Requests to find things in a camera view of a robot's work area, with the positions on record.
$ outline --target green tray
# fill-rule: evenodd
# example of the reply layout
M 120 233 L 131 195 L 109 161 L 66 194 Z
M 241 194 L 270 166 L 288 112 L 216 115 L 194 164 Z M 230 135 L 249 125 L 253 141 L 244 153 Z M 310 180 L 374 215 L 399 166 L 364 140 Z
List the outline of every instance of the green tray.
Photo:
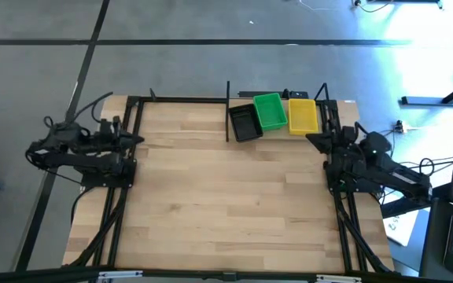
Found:
M 252 101 L 263 130 L 277 130 L 288 123 L 279 94 L 256 95 Z

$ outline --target wooden table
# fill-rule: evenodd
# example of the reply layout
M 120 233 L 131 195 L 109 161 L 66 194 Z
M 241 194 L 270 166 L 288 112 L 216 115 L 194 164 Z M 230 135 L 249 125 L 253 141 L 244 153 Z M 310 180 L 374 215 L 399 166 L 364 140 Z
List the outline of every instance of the wooden table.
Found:
M 101 116 L 123 116 L 126 100 L 109 98 Z M 231 99 L 230 107 L 246 103 L 251 100 Z M 338 108 L 342 125 L 359 118 L 354 101 L 339 101 Z M 343 272 L 337 217 L 322 169 L 326 156 L 305 138 L 288 135 L 287 127 L 237 143 L 230 125 L 225 142 L 224 119 L 221 104 L 145 103 L 145 142 L 136 150 L 137 176 L 116 267 Z M 76 259 L 97 233 L 106 192 L 95 189 L 78 203 L 64 263 Z M 393 268 L 378 203 L 365 193 L 356 194 L 356 203 L 363 236 Z

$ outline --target black bin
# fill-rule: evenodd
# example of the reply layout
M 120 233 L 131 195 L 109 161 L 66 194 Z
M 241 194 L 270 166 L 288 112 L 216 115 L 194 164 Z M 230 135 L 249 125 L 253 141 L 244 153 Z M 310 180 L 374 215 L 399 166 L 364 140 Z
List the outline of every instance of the black bin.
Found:
M 246 142 L 263 136 L 254 104 L 229 109 L 237 142 Z

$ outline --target gray floor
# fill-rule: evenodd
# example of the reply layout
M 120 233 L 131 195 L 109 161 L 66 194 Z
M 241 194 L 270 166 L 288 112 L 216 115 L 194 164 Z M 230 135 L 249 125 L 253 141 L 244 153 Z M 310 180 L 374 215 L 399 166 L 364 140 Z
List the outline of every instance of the gray floor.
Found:
M 453 91 L 452 0 L 444 2 L 445 10 L 396 3 L 377 13 L 351 9 L 345 0 L 302 3 L 112 0 L 101 39 L 410 39 L 414 45 L 99 46 L 79 104 L 111 90 L 149 95 L 152 87 L 162 96 L 222 96 L 230 80 L 233 94 L 284 88 L 313 93 L 327 82 L 332 98 L 358 102 L 361 122 L 371 130 L 389 129 L 398 119 L 415 127 L 453 121 L 453 108 L 399 106 L 405 95 L 443 97 Z M 101 0 L 0 0 L 0 38 L 88 39 L 100 7 Z M 0 272 L 13 266 L 42 177 L 27 164 L 24 150 L 45 136 L 44 116 L 63 118 L 85 51 L 0 46 L 0 179 L 6 184 L 0 191 Z M 94 127 L 87 116 L 81 123 Z M 453 128 L 434 129 L 396 137 L 395 160 L 453 156 L 453 147 L 433 142 L 445 138 L 453 144 Z M 30 268 L 60 266 L 77 193 L 74 184 L 57 180 Z

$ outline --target yellow tray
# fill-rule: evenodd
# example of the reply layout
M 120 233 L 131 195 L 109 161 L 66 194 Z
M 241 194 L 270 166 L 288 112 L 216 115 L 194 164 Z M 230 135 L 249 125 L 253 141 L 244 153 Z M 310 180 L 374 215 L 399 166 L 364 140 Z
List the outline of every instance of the yellow tray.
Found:
M 315 101 L 311 99 L 289 99 L 289 134 L 305 135 L 318 132 Z

